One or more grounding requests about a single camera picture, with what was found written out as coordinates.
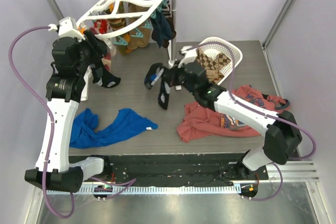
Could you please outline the brown argyle sock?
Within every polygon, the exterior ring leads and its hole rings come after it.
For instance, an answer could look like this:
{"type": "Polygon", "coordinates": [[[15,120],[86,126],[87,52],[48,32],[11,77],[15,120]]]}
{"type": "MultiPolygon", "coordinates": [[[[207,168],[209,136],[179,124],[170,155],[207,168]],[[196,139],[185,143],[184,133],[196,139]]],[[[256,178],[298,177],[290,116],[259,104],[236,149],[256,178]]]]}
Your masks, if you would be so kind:
{"type": "Polygon", "coordinates": [[[214,69],[224,73],[224,70],[231,63],[231,60],[223,53],[219,53],[213,60],[214,69]]]}
{"type": "Polygon", "coordinates": [[[208,57],[201,48],[197,48],[197,63],[206,71],[208,69],[214,69],[212,58],[208,57]]]}

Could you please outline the orange argyle sock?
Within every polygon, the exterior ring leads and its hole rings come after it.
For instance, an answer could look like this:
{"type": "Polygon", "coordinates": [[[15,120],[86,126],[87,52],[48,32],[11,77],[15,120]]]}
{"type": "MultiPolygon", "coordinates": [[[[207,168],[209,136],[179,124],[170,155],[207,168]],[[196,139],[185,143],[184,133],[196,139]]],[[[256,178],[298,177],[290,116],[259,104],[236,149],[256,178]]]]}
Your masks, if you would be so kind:
{"type": "Polygon", "coordinates": [[[224,78],[224,75],[221,72],[212,69],[206,70],[206,76],[208,80],[214,84],[219,84],[219,82],[224,78]]]}

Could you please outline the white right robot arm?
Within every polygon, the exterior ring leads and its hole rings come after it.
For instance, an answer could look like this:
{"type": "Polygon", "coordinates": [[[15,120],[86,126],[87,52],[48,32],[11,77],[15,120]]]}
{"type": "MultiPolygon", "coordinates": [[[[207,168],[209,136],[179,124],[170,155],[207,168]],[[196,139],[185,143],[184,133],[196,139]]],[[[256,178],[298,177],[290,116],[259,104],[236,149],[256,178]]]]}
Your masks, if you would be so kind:
{"type": "Polygon", "coordinates": [[[161,66],[150,84],[160,80],[159,99],[169,93],[171,87],[182,86],[190,92],[199,105],[218,113],[227,114],[247,124],[264,137],[264,144],[248,151],[237,166],[242,179],[250,179],[264,165],[284,165],[302,141],[294,115],[284,110],[281,113],[263,109],[211,83],[204,69],[192,62],[182,67],[168,69],[161,66]]]}

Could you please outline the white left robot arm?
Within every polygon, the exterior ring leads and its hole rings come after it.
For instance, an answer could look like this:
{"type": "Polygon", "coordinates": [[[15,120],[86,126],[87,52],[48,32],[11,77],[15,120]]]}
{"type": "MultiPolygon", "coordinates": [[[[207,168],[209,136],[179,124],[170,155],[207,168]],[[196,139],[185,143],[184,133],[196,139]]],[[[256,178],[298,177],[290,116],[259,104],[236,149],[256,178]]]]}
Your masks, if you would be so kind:
{"type": "Polygon", "coordinates": [[[84,39],[62,37],[53,42],[53,73],[46,85],[48,118],[43,146],[35,168],[25,172],[25,181],[42,189],[76,193],[82,182],[95,176],[105,182],[112,174],[102,156],[69,162],[72,124],[86,85],[88,67],[108,53],[107,45],[87,29],[84,39]]]}

